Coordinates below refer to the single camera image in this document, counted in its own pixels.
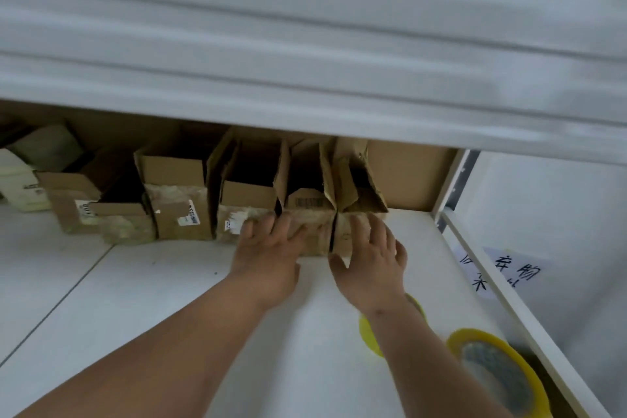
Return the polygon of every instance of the right hand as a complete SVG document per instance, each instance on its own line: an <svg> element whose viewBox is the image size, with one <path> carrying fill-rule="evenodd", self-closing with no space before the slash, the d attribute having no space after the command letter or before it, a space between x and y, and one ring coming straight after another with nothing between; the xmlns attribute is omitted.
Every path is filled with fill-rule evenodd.
<svg viewBox="0 0 627 418"><path fill-rule="evenodd" d="M332 253L329 265L340 292L366 317L402 307L407 250L382 220L368 214L370 237L356 216L350 216L352 256L346 267Z"/></svg>

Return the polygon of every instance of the open cardboard box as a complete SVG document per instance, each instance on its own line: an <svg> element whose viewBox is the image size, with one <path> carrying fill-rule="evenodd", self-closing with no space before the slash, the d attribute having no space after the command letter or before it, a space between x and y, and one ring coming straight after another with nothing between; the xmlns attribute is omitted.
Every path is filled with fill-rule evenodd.
<svg viewBox="0 0 627 418"><path fill-rule="evenodd" d="M340 137L333 156L333 181L337 200L337 220L333 233L333 252L342 257L352 254L350 217L357 216L367 232L367 214L385 219L388 206L377 189L368 162L367 142Z"/></svg>
<svg viewBox="0 0 627 418"><path fill-rule="evenodd" d="M139 245L156 240L150 201L136 169L129 169L90 206L106 243Z"/></svg>
<svg viewBox="0 0 627 418"><path fill-rule="evenodd" d="M135 153L160 239L213 240L220 172L231 129L187 123Z"/></svg>
<svg viewBox="0 0 627 418"><path fill-rule="evenodd" d="M247 218L282 209L289 170L290 150L286 140L239 139L223 173L217 238L236 242Z"/></svg>
<svg viewBox="0 0 627 418"><path fill-rule="evenodd" d="M91 204L132 167L130 150L111 147L84 154L63 172L37 171L36 176L65 233L98 233Z"/></svg>
<svg viewBox="0 0 627 418"><path fill-rule="evenodd" d="M292 215L289 235L309 225L303 256L329 254L337 211L331 165L324 145L305 139L292 147L285 212Z"/></svg>
<svg viewBox="0 0 627 418"><path fill-rule="evenodd" d="M12 125L0 145L0 191L15 208L30 212L50 208L34 170L61 172L84 153L63 124L39 129Z"/></svg>

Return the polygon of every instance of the paper sign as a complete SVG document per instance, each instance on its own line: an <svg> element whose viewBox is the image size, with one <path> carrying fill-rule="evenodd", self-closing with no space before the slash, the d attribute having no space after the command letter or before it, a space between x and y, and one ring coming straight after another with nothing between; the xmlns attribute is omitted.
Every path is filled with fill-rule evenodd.
<svg viewBox="0 0 627 418"><path fill-rule="evenodd" d="M191 225L200 225L200 219L198 218L198 214L196 213L196 208L194 207L194 202L189 201L189 213L186 217L177 218L176 220L180 226L188 227Z"/></svg>
<svg viewBox="0 0 627 418"><path fill-rule="evenodd" d="M510 250L497 248L483 248L483 250L490 257L494 266L505 276L507 282L519 293L533 287L538 278L541 278L543 273L553 267L553 263L546 259L515 253ZM476 293L486 299L496 299L488 281L461 246L455 249L455 257Z"/></svg>
<svg viewBox="0 0 627 418"><path fill-rule="evenodd" d="M248 218L248 212L231 212L229 218L224 222L224 231L234 235L241 233L241 227Z"/></svg>
<svg viewBox="0 0 627 418"><path fill-rule="evenodd" d="M98 225L98 217L89 206L94 200L74 200L78 210L78 219L84 225Z"/></svg>

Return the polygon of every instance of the left hand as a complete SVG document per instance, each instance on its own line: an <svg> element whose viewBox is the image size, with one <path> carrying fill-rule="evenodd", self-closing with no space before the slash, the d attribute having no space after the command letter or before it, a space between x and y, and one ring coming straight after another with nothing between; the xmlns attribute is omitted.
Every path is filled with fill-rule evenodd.
<svg viewBox="0 0 627 418"><path fill-rule="evenodd" d="M247 220L239 234L229 278L241 281L245 294L264 310L282 303L298 282L298 256L305 248L307 229L302 226L287 238L292 216L267 214Z"/></svg>

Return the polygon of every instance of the hand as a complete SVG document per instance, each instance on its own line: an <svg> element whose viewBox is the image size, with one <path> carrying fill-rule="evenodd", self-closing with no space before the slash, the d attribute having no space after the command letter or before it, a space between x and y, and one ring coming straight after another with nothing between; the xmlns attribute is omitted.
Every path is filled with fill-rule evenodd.
<svg viewBox="0 0 627 418"><path fill-rule="evenodd" d="M305 248L307 229L302 226L287 238L292 216L274 213L259 221L247 220L241 228L229 278L241 281L243 291L267 310L286 300L298 282L298 256Z"/></svg>
<svg viewBox="0 0 627 418"><path fill-rule="evenodd" d="M407 250L383 221L368 214L370 238L356 216L350 217L352 256L346 267L333 253L329 265L340 292L366 317L405 305L403 287Z"/></svg>

